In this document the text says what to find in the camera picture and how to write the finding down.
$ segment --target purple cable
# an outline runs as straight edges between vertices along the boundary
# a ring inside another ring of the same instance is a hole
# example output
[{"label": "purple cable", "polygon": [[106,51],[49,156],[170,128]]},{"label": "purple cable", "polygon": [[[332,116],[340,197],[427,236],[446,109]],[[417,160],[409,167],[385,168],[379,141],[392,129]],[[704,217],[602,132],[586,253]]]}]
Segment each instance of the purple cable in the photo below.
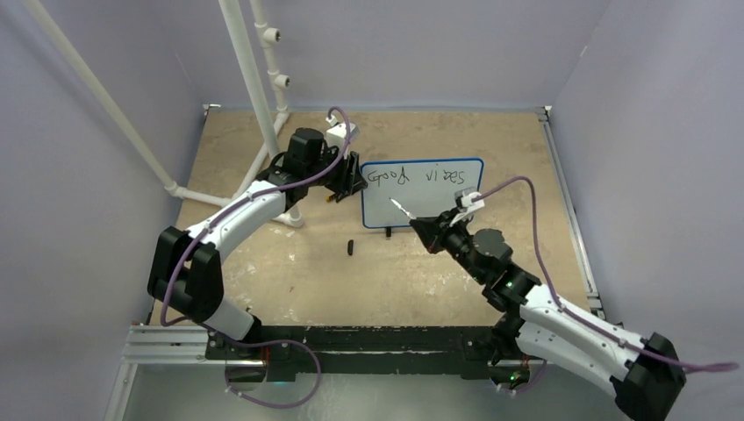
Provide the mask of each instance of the purple cable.
[{"label": "purple cable", "polygon": [[[317,173],[317,174],[315,174],[315,175],[313,175],[313,176],[311,176],[309,178],[306,178],[306,179],[304,179],[304,180],[302,180],[300,182],[293,182],[293,183],[286,184],[286,185],[283,185],[283,186],[276,186],[276,187],[272,187],[270,189],[264,189],[264,190],[261,190],[261,191],[257,191],[254,195],[247,195],[246,197],[243,197],[242,199],[240,199],[238,202],[235,202],[235,203],[231,204],[230,206],[227,206],[216,217],[214,217],[214,219],[201,232],[199,232],[199,234],[197,234],[196,237],[194,237],[194,239],[189,243],[189,245],[186,247],[186,250],[183,251],[183,254],[178,259],[178,262],[175,264],[175,268],[173,269],[173,274],[171,274],[170,279],[168,279],[168,286],[166,287],[165,296],[163,297],[163,300],[162,300],[161,325],[167,327],[167,326],[172,326],[172,325],[175,325],[176,323],[182,322],[183,320],[186,320],[186,317],[179,317],[179,318],[175,318],[175,319],[170,320],[170,321],[166,320],[166,315],[168,314],[168,305],[170,304],[170,297],[173,295],[173,288],[175,286],[175,281],[178,279],[178,275],[181,273],[181,268],[183,268],[183,264],[189,258],[189,256],[191,255],[191,253],[194,251],[194,248],[197,247],[197,245],[199,244],[199,242],[204,238],[205,235],[207,235],[207,233],[215,225],[219,224],[219,222],[222,221],[223,219],[227,218],[228,215],[232,214],[237,209],[239,209],[241,206],[245,205],[248,202],[251,202],[255,198],[260,197],[260,196],[267,195],[269,193],[274,193],[274,192],[277,192],[277,191],[284,191],[284,190],[287,190],[287,189],[294,189],[295,187],[301,187],[301,186],[304,186],[305,184],[309,184],[311,182],[315,182],[316,180],[320,179],[320,177],[323,177],[326,174],[330,173],[331,170],[333,170],[336,167],[336,165],[338,165],[339,162],[341,162],[341,160],[343,159],[344,153],[348,149],[349,143],[351,143],[351,130],[350,130],[351,129],[351,121],[349,120],[348,115],[341,108],[339,108],[337,106],[333,106],[333,107],[331,107],[330,110],[328,110],[328,117],[330,117],[333,114],[334,111],[337,111],[341,115],[341,117],[344,119],[344,123],[347,125],[347,135],[344,138],[344,145],[339,150],[339,153],[336,155],[336,158],[333,160],[333,162],[331,162],[331,164],[328,167],[325,167],[319,173]],[[210,329],[209,326],[206,326],[206,325],[201,325],[201,326]],[[245,398],[245,399],[247,399],[247,400],[249,400],[249,401],[251,401],[253,403],[258,403],[261,406],[266,406],[268,408],[286,409],[286,408],[294,408],[296,406],[299,406],[299,405],[307,402],[308,400],[310,400],[310,398],[313,395],[315,395],[315,392],[318,391],[318,387],[320,385],[320,378],[322,376],[322,374],[320,373],[320,361],[318,361],[318,356],[316,356],[315,353],[313,353],[313,351],[307,345],[302,344],[300,342],[296,342],[294,340],[272,340],[272,341],[269,341],[269,342],[261,342],[261,343],[258,343],[258,344],[243,344],[242,342],[239,342],[237,340],[234,340],[232,338],[229,338],[229,337],[227,337],[224,334],[222,336],[225,337],[225,340],[227,340],[227,342],[230,342],[231,344],[236,345],[236,346],[243,346],[243,347],[246,347],[246,348],[253,348],[253,347],[257,347],[257,346],[268,346],[268,345],[275,345],[275,344],[282,344],[282,343],[296,345],[296,346],[299,346],[299,347],[303,348],[307,353],[310,354],[310,356],[312,357],[312,359],[315,361],[315,366],[318,368],[318,378],[315,381],[315,386],[312,388],[312,390],[310,391],[310,393],[306,397],[300,399],[299,401],[297,401],[295,403],[281,403],[281,404],[279,404],[279,403],[265,402],[265,401],[262,401],[260,399],[256,399],[256,398],[251,397],[251,396],[243,395],[242,393],[240,393],[240,394],[239,393],[236,393],[236,391],[232,387],[230,387],[230,390],[233,393],[235,393],[235,395],[240,396],[240,397],[243,397],[243,398]]]},{"label": "purple cable", "polygon": [[563,307],[562,300],[558,296],[558,293],[555,291],[553,280],[551,280],[550,275],[547,273],[545,262],[542,260],[542,255],[540,254],[540,244],[538,243],[538,240],[537,240],[537,198],[535,196],[535,188],[534,188],[533,182],[529,178],[523,175],[519,175],[514,178],[511,178],[510,180],[502,182],[501,184],[497,185],[495,188],[485,192],[482,196],[478,197],[476,201],[483,200],[486,197],[503,189],[504,187],[512,183],[518,182],[518,181],[526,182],[530,186],[530,196],[532,198],[532,204],[533,204],[532,206],[533,208],[533,243],[534,243],[534,249],[535,249],[535,257],[537,257],[537,262],[538,264],[540,264],[540,270],[542,271],[542,274],[545,276],[545,283],[548,289],[550,289],[550,295],[555,300],[555,304],[559,308],[561,308],[563,311],[565,311],[566,314],[568,314],[576,322],[588,327],[594,332],[601,334],[602,336],[612,340],[613,342],[616,342],[620,346],[625,346],[628,349],[635,351],[636,353],[646,355],[649,358],[653,358],[654,360],[658,360],[665,364],[670,364],[671,366],[681,367],[688,374],[701,372],[701,371],[705,371],[708,373],[720,373],[720,372],[725,372],[725,371],[734,371],[739,368],[739,364],[736,362],[716,362],[713,364],[699,365],[699,364],[690,364],[687,362],[681,362],[679,360],[674,360],[672,358],[659,355],[658,353],[652,353],[646,349],[643,349],[633,344],[625,342],[623,339],[613,335],[612,333],[606,331],[600,326],[591,323],[591,321],[585,318],[582,318],[581,316],[576,314],[574,311],[572,311],[568,307]]}]

